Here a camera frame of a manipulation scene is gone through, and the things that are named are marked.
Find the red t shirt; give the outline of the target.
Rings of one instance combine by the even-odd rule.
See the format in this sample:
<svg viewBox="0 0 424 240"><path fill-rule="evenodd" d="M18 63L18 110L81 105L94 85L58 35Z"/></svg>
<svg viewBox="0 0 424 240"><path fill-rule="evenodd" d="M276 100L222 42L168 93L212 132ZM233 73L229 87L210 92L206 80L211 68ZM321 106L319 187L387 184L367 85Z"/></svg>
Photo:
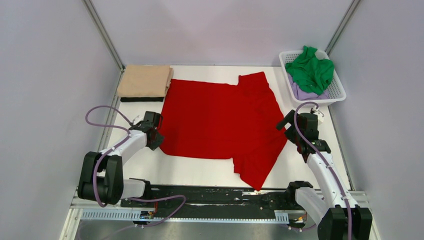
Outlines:
<svg viewBox="0 0 424 240"><path fill-rule="evenodd" d="M165 154L232 159L233 171L257 191L287 143L264 72L240 75L236 85L172 79L161 115Z"/></svg>

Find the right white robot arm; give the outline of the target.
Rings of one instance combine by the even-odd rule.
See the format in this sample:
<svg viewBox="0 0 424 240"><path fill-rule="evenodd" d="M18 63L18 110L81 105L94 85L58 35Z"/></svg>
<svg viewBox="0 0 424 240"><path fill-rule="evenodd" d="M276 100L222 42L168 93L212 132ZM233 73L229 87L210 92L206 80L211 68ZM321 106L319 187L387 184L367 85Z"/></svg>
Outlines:
<svg viewBox="0 0 424 240"><path fill-rule="evenodd" d="M328 143L319 138L319 116L311 111L291 110L276 128L294 143L297 152L314 174L321 195L306 181L294 181L288 186L286 204L292 209L302 207L317 226L320 240L368 240L373 215L361 207L340 179Z"/></svg>

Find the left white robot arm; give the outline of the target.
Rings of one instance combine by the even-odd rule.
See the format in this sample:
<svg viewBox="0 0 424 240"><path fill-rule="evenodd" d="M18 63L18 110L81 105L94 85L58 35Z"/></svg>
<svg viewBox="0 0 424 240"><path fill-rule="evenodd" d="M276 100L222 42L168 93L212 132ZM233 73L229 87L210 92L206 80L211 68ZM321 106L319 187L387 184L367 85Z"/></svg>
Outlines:
<svg viewBox="0 0 424 240"><path fill-rule="evenodd" d="M129 198L134 198L142 207L149 206L153 201L150 182L125 179L123 166L143 148L154 151L162 144L164 137L159 133L162 121L160 113L146 111L144 118L131 124L126 135L113 146L100 152L88 152L83 159L77 196L95 201L101 207Z"/></svg>

